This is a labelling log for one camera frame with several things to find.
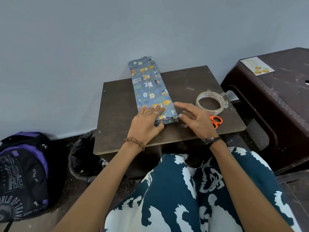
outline backpack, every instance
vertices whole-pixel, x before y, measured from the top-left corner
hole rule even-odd
[[[0,222],[22,220],[45,210],[48,203],[50,140],[40,132],[19,132],[0,146]]]

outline beaded bracelet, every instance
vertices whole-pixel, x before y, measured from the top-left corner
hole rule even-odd
[[[145,146],[140,141],[138,141],[138,140],[136,140],[134,138],[126,138],[126,139],[123,140],[123,142],[125,142],[125,141],[133,141],[133,142],[135,142],[136,144],[138,144],[142,148],[141,151],[145,150]]]

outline ring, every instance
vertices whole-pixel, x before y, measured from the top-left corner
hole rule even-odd
[[[157,114],[157,118],[159,117],[159,113],[158,113],[158,112],[154,111],[154,112],[152,112],[152,113],[156,113],[156,114]]]

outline hand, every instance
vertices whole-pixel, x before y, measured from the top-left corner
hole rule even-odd
[[[132,124],[128,133],[128,138],[134,138],[146,145],[151,139],[157,136],[163,129],[163,121],[155,127],[154,123],[159,115],[165,111],[165,107],[157,105],[155,108],[151,106],[146,112],[146,107],[139,110],[138,114],[133,118]]]
[[[186,123],[200,139],[210,137],[216,138],[219,136],[208,116],[207,111],[204,111],[191,103],[175,102],[174,105],[176,107],[186,109],[189,112],[183,111],[188,115],[179,114],[179,118]]]

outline dark wooden tabletop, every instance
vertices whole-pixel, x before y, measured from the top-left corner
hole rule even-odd
[[[161,76],[173,102],[195,104],[197,96],[207,90],[223,93],[208,66],[164,72]],[[246,126],[231,102],[226,96],[224,99],[228,101],[228,107],[218,115],[223,120],[217,129],[218,134],[245,130]],[[182,113],[178,108],[176,111],[178,114]],[[137,105],[131,78],[105,82],[95,133],[94,154],[117,152],[127,137],[131,121],[136,114]],[[166,125],[147,146],[197,138],[190,128],[184,128],[181,124],[180,121]]]

